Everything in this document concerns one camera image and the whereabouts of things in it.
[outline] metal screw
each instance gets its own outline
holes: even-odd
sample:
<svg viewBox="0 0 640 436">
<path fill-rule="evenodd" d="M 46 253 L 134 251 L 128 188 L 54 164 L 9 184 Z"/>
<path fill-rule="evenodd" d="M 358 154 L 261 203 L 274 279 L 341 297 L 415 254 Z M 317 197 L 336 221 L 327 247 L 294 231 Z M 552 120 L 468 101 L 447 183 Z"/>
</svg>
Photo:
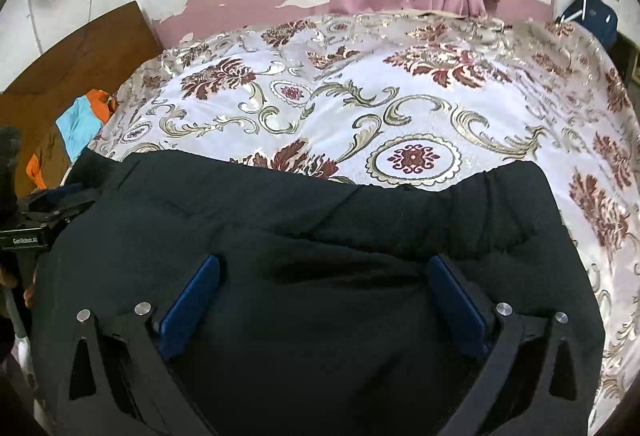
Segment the metal screw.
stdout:
<svg viewBox="0 0 640 436">
<path fill-rule="evenodd" d="M 89 317 L 91 316 L 91 311 L 89 310 L 80 310 L 78 311 L 78 315 L 76 315 L 76 319 L 78 320 L 78 322 L 84 322 L 89 320 Z"/>
<path fill-rule="evenodd" d="M 556 320 L 561 324 L 566 324 L 569 321 L 569 316 L 566 313 L 562 313 L 562 311 L 558 311 Z"/>
<path fill-rule="evenodd" d="M 506 302 L 500 302 L 495 307 L 495 310 L 498 311 L 498 313 L 500 313 L 500 315 L 502 315 L 503 317 L 508 317 L 513 313 L 513 308 L 510 305 L 508 305 Z"/>
<path fill-rule="evenodd" d="M 133 311 L 135 311 L 136 315 L 140 315 L 142 317 L 142 315 L 146 315 L 147 313 L 149 313 L 149 311 L 151 311 L 151 304 L 149 304 L 148 302 L 141 302 L 140 304 L 136 305 Z"/>
</svg>

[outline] wooden headboard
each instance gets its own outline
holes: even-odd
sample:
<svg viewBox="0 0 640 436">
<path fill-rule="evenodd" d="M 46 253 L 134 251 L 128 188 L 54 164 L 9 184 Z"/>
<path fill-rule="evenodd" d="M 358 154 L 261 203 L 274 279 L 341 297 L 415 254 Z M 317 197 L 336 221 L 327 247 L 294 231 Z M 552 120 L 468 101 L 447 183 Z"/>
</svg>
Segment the wooden headboard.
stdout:
<svg viewBox="0 0 640 436">
<path fill-rule="evenodd" d="M 18 197 L 34 184 L 27 162 L 44 132 L 90 89 L 118 90 L 140 64 L 161 53 L 136 2 L 97 18 L 46 51 L 0 94 L 0 124 L 22 131 Z"/>
</svg>

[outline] blue gripper pad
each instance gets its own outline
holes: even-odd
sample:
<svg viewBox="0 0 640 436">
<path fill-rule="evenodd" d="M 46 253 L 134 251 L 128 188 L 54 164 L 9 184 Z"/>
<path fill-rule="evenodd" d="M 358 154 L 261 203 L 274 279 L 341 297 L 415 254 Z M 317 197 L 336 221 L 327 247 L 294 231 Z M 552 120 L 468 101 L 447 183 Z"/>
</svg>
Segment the blue gripper pad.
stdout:
<svg viewBox="0 0 640 436">
<path fill-rule="evenodd" d="M 157 347 L 164 361 L 184 351 L 219 282 L 220 261 L 210 255 L 160 322 Z"/>
<path fill-rule="evenodd" d="M 490 350 L 486 342 L 488 327 L 471 297 L 440 257 L 431 257 L 426 274 L 434 302 L 460 353 L 477 359 L 486 357 Z"/>
</svg>

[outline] white bedspread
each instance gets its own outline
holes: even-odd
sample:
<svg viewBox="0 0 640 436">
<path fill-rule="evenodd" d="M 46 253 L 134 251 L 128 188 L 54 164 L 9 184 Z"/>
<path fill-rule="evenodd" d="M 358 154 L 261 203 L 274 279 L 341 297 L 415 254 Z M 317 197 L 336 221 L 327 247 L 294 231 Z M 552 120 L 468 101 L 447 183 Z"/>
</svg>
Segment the white bedspread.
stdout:
<svg viewBox="0 0 640 436">
<path fill-rule="evenodd" d="M 640 369 L 640 129 L 612 62 L 581 28 L 327 15 L 165 51 L 117 98 L 91 144 L 116 160 L 180 149 L 428 191 L 535 161 L 607 332 L 592 434 Z"/>
</svg>

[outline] light blue cloth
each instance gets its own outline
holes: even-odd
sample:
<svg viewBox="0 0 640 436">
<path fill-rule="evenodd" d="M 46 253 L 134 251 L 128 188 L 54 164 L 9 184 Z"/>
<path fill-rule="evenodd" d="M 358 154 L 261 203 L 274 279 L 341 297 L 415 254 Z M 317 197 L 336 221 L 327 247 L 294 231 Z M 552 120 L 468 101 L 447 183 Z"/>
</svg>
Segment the light blue cloth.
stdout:
<svg viewBox="0 0 640 436">
<path fill-rule="evenodd" d="M 102 122 L 91 110 L 91 103 L 86 96 L 76 98 L 74 104 L 56 120 L 56 125 L 72 163 L 102 128 Z"/>
</svg>

